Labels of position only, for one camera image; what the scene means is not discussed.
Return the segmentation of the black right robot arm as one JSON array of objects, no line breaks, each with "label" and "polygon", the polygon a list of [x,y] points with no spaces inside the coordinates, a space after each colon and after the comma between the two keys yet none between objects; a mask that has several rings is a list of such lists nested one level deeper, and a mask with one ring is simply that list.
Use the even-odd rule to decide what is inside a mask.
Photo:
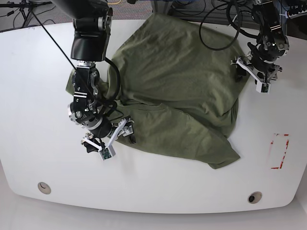
[{"label": "black right robot arm", "polygon": [[[109,117],[117,110],[115,101],[120,90],[120,73],[106,57],[111,35],[113,10],[105,0],[55,0],[53,2],[73,19],[74,40],[71,59],[77,60],[71,81],[73,101],[68,106],[69,118],[88,130],[81,140],[88,153],[98,152],[103,160],[115,156],[113,142],[120,136],[133,136],[133,120],[120,115],[118,123]],[[104,97],[98,88],[100,74],[97,62],[105,61],[115,71],[116,87]]]}]

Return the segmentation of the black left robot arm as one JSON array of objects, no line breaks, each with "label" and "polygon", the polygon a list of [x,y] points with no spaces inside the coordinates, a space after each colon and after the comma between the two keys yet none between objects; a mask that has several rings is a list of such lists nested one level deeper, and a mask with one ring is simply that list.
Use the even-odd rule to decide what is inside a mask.
[{"label": "black left robot arm", "polygon": [[277,79],[277,72],[282,68],[275,61],[284,56],[289,50],[288,38],[284,35],[279,20],[279,12],[271,0],[254,1],[251,16],[260,26],[258,35],[251,35],[235,24],[230,17],[230,8],[236,3],[233,0],[226,8],[228,22],[242,35],[257,41],[255,45],[248,43],[250,52],[247,56],[240,56],[235,65],[248,72],[260,85],[268,85]]}]

